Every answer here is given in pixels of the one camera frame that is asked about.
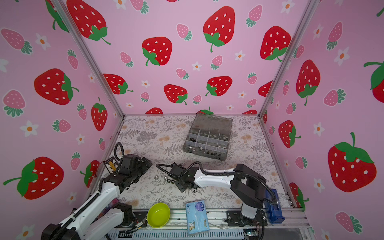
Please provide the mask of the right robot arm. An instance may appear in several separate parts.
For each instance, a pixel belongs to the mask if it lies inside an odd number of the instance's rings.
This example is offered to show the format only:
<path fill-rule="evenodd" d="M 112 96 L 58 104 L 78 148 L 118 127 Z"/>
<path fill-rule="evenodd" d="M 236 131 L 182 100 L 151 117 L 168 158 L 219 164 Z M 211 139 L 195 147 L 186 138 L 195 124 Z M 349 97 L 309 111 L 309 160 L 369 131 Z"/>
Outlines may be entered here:
<path fill-rule="evenodd" d="M 244 164 L 228 170 L 206 170 L 201 162 L 194 162 L 187 168 L 176 163 L 166 167 L 171 170 L 164 172 L 181 192 L 205 187 L 231 190 L 242 201 L 241 213 L 248 219 L 254 219 L 265 202 L 275 206 L 279 203 L 278 195 L 267 185 L 266 179 Z"/>

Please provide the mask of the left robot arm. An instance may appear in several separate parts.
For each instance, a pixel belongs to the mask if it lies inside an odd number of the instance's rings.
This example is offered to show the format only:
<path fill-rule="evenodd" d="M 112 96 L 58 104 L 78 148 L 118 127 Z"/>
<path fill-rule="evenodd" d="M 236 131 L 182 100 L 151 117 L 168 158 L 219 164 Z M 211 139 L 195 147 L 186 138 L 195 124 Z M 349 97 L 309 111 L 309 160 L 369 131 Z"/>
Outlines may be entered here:
<path fill-rule="evenodd" d="M 133 207 L 120 202 L 98 217 L 152 166 L 152 161 L 137 155 L 125 155 L 118 161 L 117 170 L 101 179 L 98 190 L 79 209 L 59 224 L 50 224 L 43 230 L 42 240 L 100 240 L 115 227 L 136 230 L 136 225 L 142 225 L 137 222 Z"/>

